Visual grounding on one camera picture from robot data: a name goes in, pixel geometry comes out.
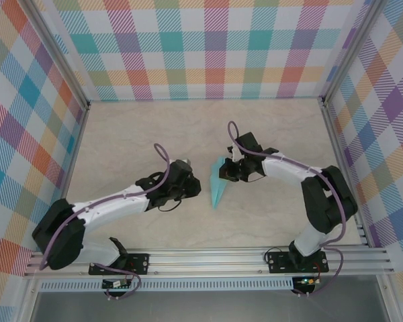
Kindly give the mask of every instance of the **colorful checkered wall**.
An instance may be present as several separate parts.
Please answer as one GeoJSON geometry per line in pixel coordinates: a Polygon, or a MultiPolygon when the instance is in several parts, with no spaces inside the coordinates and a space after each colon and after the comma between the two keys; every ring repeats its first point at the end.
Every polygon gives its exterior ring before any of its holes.
{"type": "Polygon", "coordinates": [[[0,322],[60,197],[83,110],[16,0],[0,0],[0,322]]]}
{"type": "Polygon", "coordinates": [[[370,5],[372,3],[373,3],[373,0],[364,1],[364,4],[361,7],[360,12],[358,13],[358,16],[355,19],[354,24],[352,25],[351,31],[349,32],[347,39],[345,40],[345,42],[342,45],[341,51],[339,52],[339,55],[337,55],[337,58],[334,62],[334,66],[331,68],[330,73],[328,74],[327,80],[324,83],[324,86],[322,87],[320,96],[325,96],[327,89],[329,88],[334,76],[336,75],[337,69],[342,64],[342,61],[348,52],[351,41],[353,40],[354,36],[357,34],[357,30],[360,27],[361,23],[363,22],[365,15],[367,13],[367,10],[370,8],[370,5]]]}
{"type": "Polygon", "coordinates": [[[389,0],[332,105],[364,218],[398,272],[403,309],[403,0],[389,0]]]}
{"type": "Polygon", "coordinates": [[[103,101],[317,97],[363,2],[36,0],[103,101]]]}

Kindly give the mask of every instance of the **light blue object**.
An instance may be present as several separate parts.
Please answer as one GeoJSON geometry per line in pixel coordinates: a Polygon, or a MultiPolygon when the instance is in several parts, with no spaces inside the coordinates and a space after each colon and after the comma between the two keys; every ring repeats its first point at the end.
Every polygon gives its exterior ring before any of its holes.
{"type": "Polygon", "coordinates": [[[225,162],[226,159],[220,156],[218,161],[210,167],[212,169],[212,174],[210,175],[210,193],[212,195],[212,206],[214,209],[218,206],[222,193],[227,185],[227,180],[220,178],[220,168],[225,162]]]}

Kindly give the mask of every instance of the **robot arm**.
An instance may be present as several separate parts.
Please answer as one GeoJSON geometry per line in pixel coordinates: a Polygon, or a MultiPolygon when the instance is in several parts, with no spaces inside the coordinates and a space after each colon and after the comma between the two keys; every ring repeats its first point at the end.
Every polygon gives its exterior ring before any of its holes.
{"type": "MultiPolygon", "coordinates": [[[[233,144],[228,148],[233,157],[227,158],[220,168],[220,178],[233,182],[239,180],[248,182],[249,175],[257,172],[260,175],[279,178],[302,188],[309,223],[289,245],[289,259],[296,270],[299,270],[308,262],[313,261],[313,257],[320,251],[322,243],[328,239],[331,231],[342,224],[339,206],[332,195],[326,195],[329,189],[316,173],[302,169],[297,162],[293,164],[283,161],[285,156],[276,149],[268,148],[263,151],[251,132],[239,136],[236,142],[247,150],[275,154],[276,158],[254,156],[241,151],[233,144]]],[[[341,171],[335,166],[313,169],[320,172],[331,183],[339,196],[345,210],[346,220],[348,220],[357,212],[357,204],[341,171]]]]}
{"type": "Polygon", "coordinates": [[[156,172],[137,180],[123,191],[85,203],[71,205],[66,199],[59,199],[34,229],[32,237],[42,253],[45,253],[56,230],[70,216],[78,213],[53,241],[47,258],[49,267],[59,270],[73,262],[99,262],[123,269],[127,264],[126,250],[117,239],[110,238],[115,247],[105,247],[86,242],[84,235],[123,216],[161,207],[168,200],[181,201],[197,196],[201,191],[200,181],[192,171],[189,163],[176,160],[170,163],[169,175],[158,189],[137,197],[130,196],[154,187],[165,173],[156,172]]]}

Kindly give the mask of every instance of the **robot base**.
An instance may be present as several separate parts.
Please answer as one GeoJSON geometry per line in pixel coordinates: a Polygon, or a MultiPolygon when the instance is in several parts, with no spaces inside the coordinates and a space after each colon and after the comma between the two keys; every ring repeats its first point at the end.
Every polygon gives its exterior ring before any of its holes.
{"type": "Polygon", "coordinates": [[[316,252],[310,256],[305,264],[296,268],[289,258],[289,252],[268,252],[266,256],[269,272],[277,273],[327,273],[328,262],[325,252],[316,252]]]}

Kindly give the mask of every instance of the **vent slot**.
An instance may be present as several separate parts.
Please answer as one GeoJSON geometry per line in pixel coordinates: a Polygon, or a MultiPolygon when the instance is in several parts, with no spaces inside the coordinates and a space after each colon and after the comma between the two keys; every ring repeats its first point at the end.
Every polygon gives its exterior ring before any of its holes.
{"type": "MultiPolygon", "coordinates": [[[[142,277],[142,292],[209,290],[291,290],[291,277],[256,278],[147,278],[142,277]]],[[[40,292],[104,292],[100,279],[43,280],[40,292]]]]}

